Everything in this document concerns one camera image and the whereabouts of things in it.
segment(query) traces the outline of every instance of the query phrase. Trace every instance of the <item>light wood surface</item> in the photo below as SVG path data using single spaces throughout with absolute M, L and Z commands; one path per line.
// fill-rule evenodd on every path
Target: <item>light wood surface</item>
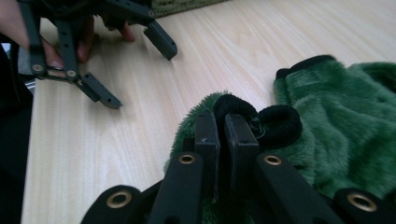
M 345 65 L 396 61 L 394 0 L 233 0 L 158 20 L 176 41 L 168 62 L 134 25 L 133 44 L 100 21 L 91 71 L 124 104 L 112 110 L 77 87 L 38 81 L 23 223 L 79 223 L 106 189 L 163 178 L 177 125 L 215 91 L 261 110 L 276 71 L 332 54 Z M 56 42 L 49 24 L 43 35 Z

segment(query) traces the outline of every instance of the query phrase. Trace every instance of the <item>screw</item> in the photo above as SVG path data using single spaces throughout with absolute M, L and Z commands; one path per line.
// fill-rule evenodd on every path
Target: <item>screw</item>
M 43 71 L 43 66 L 41 66 L 40 64 L 33 64 L 32 69 L 35 72 L 41 72 Z
M 67 71 L 66 74 L 67 74 L 68 76 L 70 76 L 70 77 L 75 77 L 75 76 L 76 76 L 76 72 L 75 72 L 75 71 L 72 71 L 72 70 Z

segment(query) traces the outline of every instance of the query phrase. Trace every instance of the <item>green fur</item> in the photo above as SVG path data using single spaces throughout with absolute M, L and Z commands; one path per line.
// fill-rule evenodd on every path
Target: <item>green fur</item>
M 277 103 L 297 109 L 304 125 L 279 152 L 320 193 L 354 187 L 384 198 L 396 188 L 395 75 L 394 63 L 327 61 L 275 81 Z

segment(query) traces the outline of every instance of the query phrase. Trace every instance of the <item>human finger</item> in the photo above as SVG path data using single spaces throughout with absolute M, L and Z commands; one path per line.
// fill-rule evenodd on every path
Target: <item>human finger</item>
M 93 17 L 89 17 L 87 20 L 85 20 L 81 29 L 81 34 L 78 40 L 77 47 L 78 61 L 81 63 L 85 63 L 88 61 L 93 47 L 93 42 L 95 39 L 93 25 L 94 19 Z

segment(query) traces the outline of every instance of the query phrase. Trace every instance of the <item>black plastic finger segment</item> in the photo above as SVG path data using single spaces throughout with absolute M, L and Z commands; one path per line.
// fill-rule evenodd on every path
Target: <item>black plastic finger segment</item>
M 201 223 L 203 168 L 197 153 L 181 152 L 172 158 L 148 224 Z
M 260 154 L 254 174 L 278 223 L 344 223 L 285 158 Z

